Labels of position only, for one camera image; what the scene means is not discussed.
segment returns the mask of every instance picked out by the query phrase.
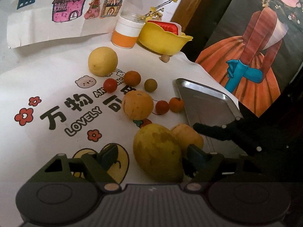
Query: white paper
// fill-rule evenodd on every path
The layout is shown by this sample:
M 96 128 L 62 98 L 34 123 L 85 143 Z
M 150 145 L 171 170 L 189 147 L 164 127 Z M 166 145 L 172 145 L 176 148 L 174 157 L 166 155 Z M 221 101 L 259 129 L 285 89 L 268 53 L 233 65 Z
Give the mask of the white paper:
M 8 10 L 12 14 L 7 22 L 7 42 L 11 48 L 28 44 L 60 39 L 81 37 L 91 34 L 113 32 L 118 16 L 85 19 L 84 15 L 94 0 L 85 0 L 82 15 L 74 20 L 66 22 L 52 21 L 54 0 L 35 0 L 34 3 L 17 9 L 19 0 L 11 0 Z M 102 10 L 105 0 L 100 0 Z M 151 6 L 158 6 L 167 0 L 122 0 L 122 10 L 132 13 L 145 14 Z M 164 6 L 163 21 L 170 21 L 180 0 Z
M 82 15 L 65 22 L 52 21 L 54 0 L 35 0 L 34 3 L 17 9 L 19 0 L 9 4 L 13 13 L 8 17 L 7 42 L 11 48 L 28 44 L 70 37 L 81 37 L 91 34 L 113 31 L 117 16 L 100 19 L 100 16 L 85 19 L 84 15 L 93 0 L 85 0 Z M 100 12 L 105 0 L 100 0 Z M 124 1 L 119 13 L 124 9 Z

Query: yellow bowl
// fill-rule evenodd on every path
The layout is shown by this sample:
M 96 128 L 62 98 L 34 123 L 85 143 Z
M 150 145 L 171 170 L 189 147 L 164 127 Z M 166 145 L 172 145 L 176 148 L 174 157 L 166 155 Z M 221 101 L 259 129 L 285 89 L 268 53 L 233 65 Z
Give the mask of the yellow bowl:
M 175 55 L 193 37 L 184 33 L 177 36 L 155 23 L 147 22 L 138 37 L 139 42 L 146 48 L 159 54 Z

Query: painted woman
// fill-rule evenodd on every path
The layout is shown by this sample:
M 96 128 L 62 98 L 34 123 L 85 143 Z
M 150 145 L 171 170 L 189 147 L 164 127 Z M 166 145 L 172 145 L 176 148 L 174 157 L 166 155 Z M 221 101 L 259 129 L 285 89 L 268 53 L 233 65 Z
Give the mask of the painted woman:
M 263 10 L 253 13 L 242 36 L 211 45 L 196 60 L 258 117 L 280 95 L 271 65 L 290 24 L 302 30 L 302 3 L 262 0 Z

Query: orange skirt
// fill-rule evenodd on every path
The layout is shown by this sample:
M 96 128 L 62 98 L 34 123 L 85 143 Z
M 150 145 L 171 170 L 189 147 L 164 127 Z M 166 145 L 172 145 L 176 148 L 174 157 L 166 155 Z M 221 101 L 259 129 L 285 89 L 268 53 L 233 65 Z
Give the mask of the orange skirt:
M 239 60 L 245 49 L 242 36 L 230 37 L 203 50 L 196 60 L 210 76 L 225 87 L 228 64 L 226 61 Z M 249 67 L 260 69 L 264 55 L 258 53 L 254 56 Z M 242 78 L 232 93 L 243 105 L 258 117 L 279 97 L 280 89 L 276 77 L 270 68 L 261 83 L 254 83 Z

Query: mounting screw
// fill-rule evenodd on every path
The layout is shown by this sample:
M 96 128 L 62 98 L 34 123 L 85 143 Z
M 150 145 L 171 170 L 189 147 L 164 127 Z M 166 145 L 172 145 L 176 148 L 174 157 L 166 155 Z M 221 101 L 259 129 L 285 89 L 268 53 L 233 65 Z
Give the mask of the mounting screw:
M 104 189 L 107 191 L 116 191 L 119 189 L 119 185 L 117 183 L 107 183 L 104 185 Z
M 198 183 L 189 183 L 186 188 L 190 191 L 198 191 L 201 189 L 201 185 Z

